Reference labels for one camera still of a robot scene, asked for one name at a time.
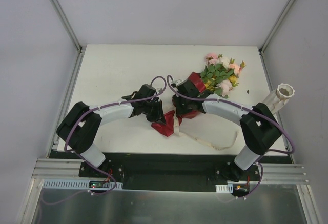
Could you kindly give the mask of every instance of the white table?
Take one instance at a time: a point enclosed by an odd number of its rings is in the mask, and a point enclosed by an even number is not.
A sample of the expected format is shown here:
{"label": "white table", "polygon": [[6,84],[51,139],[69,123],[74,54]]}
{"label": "white table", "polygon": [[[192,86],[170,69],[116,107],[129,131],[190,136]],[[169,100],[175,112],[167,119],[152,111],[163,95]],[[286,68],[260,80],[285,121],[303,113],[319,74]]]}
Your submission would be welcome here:
{"label": "white table", "polygon": [[[139,90],[142,84],[150,83],[158,75],[166,78],[171,74],[175,79],[186,79],[191,72],[204,69],[204,56],[210,52],[232,57],[238,64],[242,60],[246,63],[239,86],[229,93],[230,100],[253,105],[268,95],[269,88],[257,47],[88,45],[70,109],[79,101],[89,106],[112,103]],[[162,82],[157,80],[154,86],[162,87]],[[172,95],[167,88],[161,96],[164,113],[173,109]],[[150,126],[144,115],[140,115],[100,127],[94,143],[103,152],[236,155],[245,142],[241,129],[234,123],[218,116],[201,114],[194,119],[184,119],[180,126],[180,131],[221,147],[229,146],[238,130],[240,133],[233,147],[216,151],[187,136],[165,137]],[[282,138],[272,148],[284,150]],[[58,150],[63,149],[64,142],[61,140]]]}

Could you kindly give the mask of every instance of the vase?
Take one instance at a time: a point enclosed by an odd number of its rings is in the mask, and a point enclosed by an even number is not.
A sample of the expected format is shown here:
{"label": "vase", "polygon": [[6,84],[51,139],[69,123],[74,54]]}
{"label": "vase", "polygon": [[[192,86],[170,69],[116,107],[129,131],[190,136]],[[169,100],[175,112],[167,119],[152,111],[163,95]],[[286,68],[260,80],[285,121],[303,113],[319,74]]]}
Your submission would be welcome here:
{"label": "vase", "polygon": [[294,95],[295,90],[291,85],[281,83],[263,100],[262,103],[269,108],[272,114],[276,114]]}

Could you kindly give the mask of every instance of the flower bouquet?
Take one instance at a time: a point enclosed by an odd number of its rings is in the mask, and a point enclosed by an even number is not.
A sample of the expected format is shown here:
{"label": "flower bouquet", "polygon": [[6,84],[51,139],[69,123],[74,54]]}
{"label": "flower bouquet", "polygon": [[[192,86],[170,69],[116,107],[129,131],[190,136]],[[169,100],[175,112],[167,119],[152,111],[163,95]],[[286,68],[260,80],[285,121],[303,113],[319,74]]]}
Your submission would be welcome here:
{"label": "flower bouquet", "polygon": [[245,62],[240,65],[232,58],[227,58],[222,54],[209,53],[205,56],[206,66],[200,77],[207,89],[215,94],[228,98],[228,93],[239,83],[237,79],[245,67]]}

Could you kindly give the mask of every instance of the gray wall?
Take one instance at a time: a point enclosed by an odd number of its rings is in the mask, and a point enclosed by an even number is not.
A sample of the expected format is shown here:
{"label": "gray wall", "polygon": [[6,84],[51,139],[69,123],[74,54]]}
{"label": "gray wall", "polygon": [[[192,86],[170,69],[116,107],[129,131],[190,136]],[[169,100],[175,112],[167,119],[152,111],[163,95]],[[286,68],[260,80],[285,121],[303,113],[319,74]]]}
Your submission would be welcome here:
{"label": "gray wall", "polygon": [[0,0],[0,223],[45,156],[76,51],[49,0]]}
{"label": "gray wall", "polygon": [[287,0],[59,0],[82,44],[261,46]]}
{"label": "gray wall", "polygon": [[295,89],[295,98],[281,111],[282,121],[328,223],[328,0],[297,0],[266,50],[265,62],[274,85],[286,82]]}

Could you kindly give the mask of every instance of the white wall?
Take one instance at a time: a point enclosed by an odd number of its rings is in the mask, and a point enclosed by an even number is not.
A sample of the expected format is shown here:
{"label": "white wall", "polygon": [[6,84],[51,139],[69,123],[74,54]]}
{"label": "white wall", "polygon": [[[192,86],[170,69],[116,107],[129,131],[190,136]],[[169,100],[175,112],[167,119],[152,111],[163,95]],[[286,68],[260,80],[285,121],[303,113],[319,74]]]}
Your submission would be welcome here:
{"label": "white wall", "polygon": [[59,0],[85,44],[261,46],[287,0]]}
{"label": "white wall", "polygon": [[0,223],[15,223],[76,51],[49,0],[0,0]]}
{"label": "white wall", "polygon": [[295,98],[281,111],[282,121],[328,223],[328,0],[297,0],[265,60],[274,85],[286,82],[295,89]]}

